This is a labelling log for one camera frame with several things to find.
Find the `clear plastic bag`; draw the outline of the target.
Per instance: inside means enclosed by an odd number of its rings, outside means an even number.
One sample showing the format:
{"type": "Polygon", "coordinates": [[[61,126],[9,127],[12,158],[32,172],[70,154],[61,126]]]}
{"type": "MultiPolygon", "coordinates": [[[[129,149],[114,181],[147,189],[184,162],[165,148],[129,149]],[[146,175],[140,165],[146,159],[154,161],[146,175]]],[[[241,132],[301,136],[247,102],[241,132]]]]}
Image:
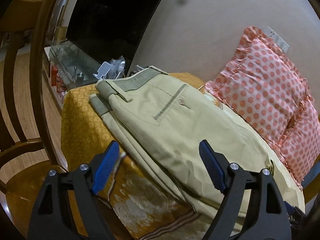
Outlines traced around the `clear plastic bag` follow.
{"type": "Polygon", "coordinates": [[[125,59],[121,56],[119,59],[112,59],[109,64],[111,65],[110,69],[107,72],[107,79],[121,79],[124,77],[125,70],[125,59]]]}

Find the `white wall socket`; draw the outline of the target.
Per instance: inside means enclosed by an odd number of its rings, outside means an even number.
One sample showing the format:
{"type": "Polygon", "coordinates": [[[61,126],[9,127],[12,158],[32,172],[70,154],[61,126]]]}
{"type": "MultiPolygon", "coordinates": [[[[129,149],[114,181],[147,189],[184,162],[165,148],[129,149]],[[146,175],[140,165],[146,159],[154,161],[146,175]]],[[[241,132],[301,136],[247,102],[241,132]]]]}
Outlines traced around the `white wall socket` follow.
{"type": "Polygon", "coordinates": [[[272,38],[276,45],[284,52],[287,53],[289,49],[289,44],[281,37],[279,36],[273,29],[271,29],[269,26],[263,27],[263,33],[267,35],[269,38],[272,38]]]}

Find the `dark television screen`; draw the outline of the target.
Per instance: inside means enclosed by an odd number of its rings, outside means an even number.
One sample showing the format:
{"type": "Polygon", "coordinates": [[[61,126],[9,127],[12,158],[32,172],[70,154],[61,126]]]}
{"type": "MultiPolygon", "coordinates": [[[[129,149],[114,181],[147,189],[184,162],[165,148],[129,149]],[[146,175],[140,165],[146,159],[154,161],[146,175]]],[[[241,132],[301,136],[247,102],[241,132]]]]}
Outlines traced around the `dark television screen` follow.
{"type": "Polygon", "coordinates": [[[77,0],[67,40],[99,63],[124,57],[127,72],[160,1],[77,0]]]}

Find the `white phone stand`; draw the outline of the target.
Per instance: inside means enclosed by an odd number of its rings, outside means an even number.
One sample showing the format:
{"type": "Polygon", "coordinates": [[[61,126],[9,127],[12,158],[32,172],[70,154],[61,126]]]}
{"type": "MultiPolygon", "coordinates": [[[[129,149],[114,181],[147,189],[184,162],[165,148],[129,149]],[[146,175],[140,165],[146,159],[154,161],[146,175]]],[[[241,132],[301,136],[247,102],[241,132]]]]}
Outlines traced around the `white phone stand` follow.
{"type": "Polygon", "coordinates": [[[93,73],[93,76],[96,79],[103,79],[107,76],[108,72],[112,68],[112,65],[108,62],[103,62],[101,66],[98,68],[96,73],[93,73]]]}

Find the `yellow patterned bedsheet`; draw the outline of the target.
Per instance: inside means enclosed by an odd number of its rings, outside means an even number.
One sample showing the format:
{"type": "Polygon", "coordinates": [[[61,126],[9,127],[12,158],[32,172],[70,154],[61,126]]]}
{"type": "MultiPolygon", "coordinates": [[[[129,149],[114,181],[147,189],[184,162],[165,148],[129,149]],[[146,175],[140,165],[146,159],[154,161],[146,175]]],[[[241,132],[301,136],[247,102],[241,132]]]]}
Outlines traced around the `yellow patterned bedsheet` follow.
{"type": "Polygon", "coordinates": [[[210,218],[196,213],[168,191],[144,161],[121,148],[121,131],[112,134],[102,116],[109,115],[110,94],[138,89],[158,75],[147,69],[132,77],[100,80],[71,90],[62,115],[61,147],[72,171],[87,166],[88,185],[116,239],[201,239],[210,218]]]}

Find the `pink polka dot pillow left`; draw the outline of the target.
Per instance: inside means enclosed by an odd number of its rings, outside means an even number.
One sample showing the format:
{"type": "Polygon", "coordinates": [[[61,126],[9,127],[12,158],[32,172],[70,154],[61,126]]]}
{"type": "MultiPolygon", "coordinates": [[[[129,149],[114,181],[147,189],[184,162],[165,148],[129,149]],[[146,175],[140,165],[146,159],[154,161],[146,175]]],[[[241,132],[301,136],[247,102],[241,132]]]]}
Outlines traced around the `pink polka dot pillow left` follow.
{"type": "Polygon", "coordinates": [[[280,144],[298,107],[310,96],[307,80],[255,26],[244,30],[233,58],[205,89],[272,145],[280,144]]]}

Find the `glass tv stand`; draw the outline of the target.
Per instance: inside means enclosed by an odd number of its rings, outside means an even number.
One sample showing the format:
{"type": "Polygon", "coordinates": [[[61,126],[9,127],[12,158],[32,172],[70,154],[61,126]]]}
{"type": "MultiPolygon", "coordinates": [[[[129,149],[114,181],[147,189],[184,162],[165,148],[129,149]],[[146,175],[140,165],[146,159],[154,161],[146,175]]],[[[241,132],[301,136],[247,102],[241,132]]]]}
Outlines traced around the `glass tv stand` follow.
{"type": "Polygon", "coordinates": [[[71,41],[44,48],[42,74],[59,112],[67,91],[96,83],[94,74],[100,67],[71,41]]]}

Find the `beige khaki pants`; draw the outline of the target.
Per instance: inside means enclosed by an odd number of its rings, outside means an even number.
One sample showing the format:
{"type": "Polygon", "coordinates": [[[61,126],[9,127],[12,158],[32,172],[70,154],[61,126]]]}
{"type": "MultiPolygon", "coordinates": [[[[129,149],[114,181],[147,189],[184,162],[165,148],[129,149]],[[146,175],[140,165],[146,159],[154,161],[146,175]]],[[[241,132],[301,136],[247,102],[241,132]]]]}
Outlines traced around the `beige khaki pants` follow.
{"type": "Polygon", "coordinates": [[[199,155],[202,140],[245,170],[268,168],[282,197],[304,208],[302,191],[267,142],[191,85],[152,66],[95,87],[90,103],[108,129],[157,183],[200,214],[195,224],[201,228],[208,228],[223,198],[199,155]]]}

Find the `pink polka dot pillow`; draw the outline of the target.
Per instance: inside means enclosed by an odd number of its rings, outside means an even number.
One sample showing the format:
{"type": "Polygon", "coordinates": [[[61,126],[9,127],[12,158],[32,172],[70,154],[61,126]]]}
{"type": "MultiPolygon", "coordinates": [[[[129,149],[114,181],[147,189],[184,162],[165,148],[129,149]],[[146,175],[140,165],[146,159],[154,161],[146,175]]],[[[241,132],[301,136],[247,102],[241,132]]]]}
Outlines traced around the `pink polka dot pillow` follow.
{"type": "Polygon", "coordinates": [[[298,107],[310,96],[307,80],[255,26],[244,30],[233,58],[205,89],[272,145],[280,144],[298,107]]]}
{"type": "Polygon", "coordinates": [[[311,99],[299,104],[275,152],[297,186],[301,187],[304,177],[319,156],[319,119],[311,99]]]}

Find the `pink polka dot pillow right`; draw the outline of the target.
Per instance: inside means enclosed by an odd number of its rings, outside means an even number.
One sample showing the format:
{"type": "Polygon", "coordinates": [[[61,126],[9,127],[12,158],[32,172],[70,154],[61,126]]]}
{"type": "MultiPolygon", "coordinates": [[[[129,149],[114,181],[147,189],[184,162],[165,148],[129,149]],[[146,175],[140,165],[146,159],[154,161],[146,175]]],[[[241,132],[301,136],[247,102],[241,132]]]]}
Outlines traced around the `pink polka dot pillow right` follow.
{"type": "Polygon", "coordinates": [[[299,104],[275,152],[297,186],[301,187],[304,177],[319,156],[319,119],[311,99],[299,104]]]}

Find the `wooden chair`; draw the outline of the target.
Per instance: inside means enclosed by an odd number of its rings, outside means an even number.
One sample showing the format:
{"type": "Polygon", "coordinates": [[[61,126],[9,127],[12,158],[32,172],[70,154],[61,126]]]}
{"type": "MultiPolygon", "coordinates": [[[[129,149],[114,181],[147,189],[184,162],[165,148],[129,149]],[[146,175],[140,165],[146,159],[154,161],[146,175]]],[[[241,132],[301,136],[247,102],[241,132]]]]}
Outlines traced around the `wooden chair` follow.
{"type": "Polygon", "coordinates": [[[9,125],[1,118],[1,166],[12,160],[43,150],[47,159],[24,168],[7,182],[1,182],[8,210],[3,215],[27,237],[31,213],[41,185],[52,168],[62,170],[49,133],[44,110],[42,89],[42,63],[49,21],[56,0],[13,0],[1,17],[1,33],[11,36],[1,81],[10,126],[18,139],[14,140],[9,125]],[[33,32],[30,59],[19,85],[15,77],[18,51],[24,45],[26,31],[33,32]]]}

